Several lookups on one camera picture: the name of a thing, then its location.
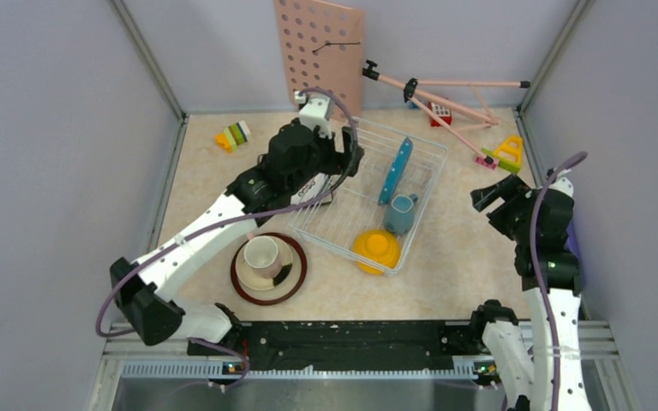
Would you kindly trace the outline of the yellow ribbed bowl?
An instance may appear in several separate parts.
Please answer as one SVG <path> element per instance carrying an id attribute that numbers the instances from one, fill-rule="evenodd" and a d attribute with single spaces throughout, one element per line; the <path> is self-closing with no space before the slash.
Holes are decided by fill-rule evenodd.
<path id="1" fill-rule="evenodd" d="M 401 257 L 398 239 L 384 229 L 371 229 L 361 233 L 355 239 L 352 251 L 386 269 L 395 269 Z"/>

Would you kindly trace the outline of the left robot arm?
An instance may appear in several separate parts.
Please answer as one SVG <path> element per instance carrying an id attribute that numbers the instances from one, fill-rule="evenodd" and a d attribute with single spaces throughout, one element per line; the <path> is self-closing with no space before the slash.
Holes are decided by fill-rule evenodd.
<path id="1" fill-rule="evenodd" d="M 179 306 L 176 295 L 233 241 L 276 215 L 319 204 L 354 176 L 364 155 L 354 121 L 343 127 L 342 137 L 339 152 L 332 134 L 293 119 L 270 139 L 257 164 L 230 183 L 190 226 L 135 261 L 115 261 L 106 301 L 117 306 L 130 333 L 148 347 L 184 334 L 207 340 L 220 354 L 235 351 L 241 332 L 228 308 L 216 303 L 191 314 Z"/>

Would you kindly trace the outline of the white wire dish rack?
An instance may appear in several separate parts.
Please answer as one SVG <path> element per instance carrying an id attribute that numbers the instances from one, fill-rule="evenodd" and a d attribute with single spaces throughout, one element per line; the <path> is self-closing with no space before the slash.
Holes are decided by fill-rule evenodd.
<path id="1" fill-rule="evenodd" d="M 320 245 L 349 259 L 368 273 L 387 277 L 403 267 L 418 231 L 423 213 L 446 162 L 446 146 L 413 134 L 357 117 L 358 143 L 365 151 L 355 176 L 344 180 L 325 205 L 312 205 L 292 216 L 290 227 L 306 241 Z M 394 195 L 416 197 L 411 208 L 412 225 L 396 237 L 398 256 L 391 262 L 371 259 L 369 253 L 355 250 L 362 235 L 377 234 L 389 205 L 380 203 L 386 178 L 396 169 L 405 143 L 412 146 Z"/>

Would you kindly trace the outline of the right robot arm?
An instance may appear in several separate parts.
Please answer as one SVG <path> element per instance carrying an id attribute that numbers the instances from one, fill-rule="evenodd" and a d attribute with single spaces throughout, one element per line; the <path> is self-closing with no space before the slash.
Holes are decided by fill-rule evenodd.
<path id="1" fill-rule="evenodd" d="M 578 258 L 566 246 L 575 205 L 571 181 L 560 177 L 533 189 L 509 175 L 470 198 L 477 211 L 502 201 L 488 221 L 516 244 L 514 266 L 530 309 L 531 343 L 514 311 L 497 300 L 471 315 L 470 346 L 493 356 L 505 409 L 590 410 L 578 331 L 583 282 Z"/>

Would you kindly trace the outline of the blue floral mug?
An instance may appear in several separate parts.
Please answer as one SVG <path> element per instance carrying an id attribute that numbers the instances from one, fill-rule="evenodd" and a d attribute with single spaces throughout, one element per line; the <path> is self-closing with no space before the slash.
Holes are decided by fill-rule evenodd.
<path id="1" fill-rule="evenodd" d="M 383 229 L 393 235 L 409 232 L 415 221 L 418 200 L 416 194 L 397 194 L 393 197 L 383 217 Z"/>

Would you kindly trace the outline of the blue polka dot plate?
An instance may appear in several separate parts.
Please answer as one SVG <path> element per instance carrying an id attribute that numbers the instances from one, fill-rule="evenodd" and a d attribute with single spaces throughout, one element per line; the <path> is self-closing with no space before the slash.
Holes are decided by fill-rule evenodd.
<path id="1" fill-rule="evenodd" d="M 414 144 L 411 138 L 406 137 L 398 148 L 396 156 L 386 174 L 386 179 L 377 200 L 378 206 L 387 206 L 390 204 L 410 161 L 413 149 Z"/>

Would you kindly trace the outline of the pink white mug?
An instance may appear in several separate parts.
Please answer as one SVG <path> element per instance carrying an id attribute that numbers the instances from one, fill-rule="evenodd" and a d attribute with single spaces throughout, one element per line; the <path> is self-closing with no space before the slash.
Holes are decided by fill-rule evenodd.
<path id="1" fill-rule="evenodd" d="M 251 237 L 243 248 L 243 258 L 251 270 L 262 278 L 275 278 L 281 271 L 279 248 L 270 236 Z"/>

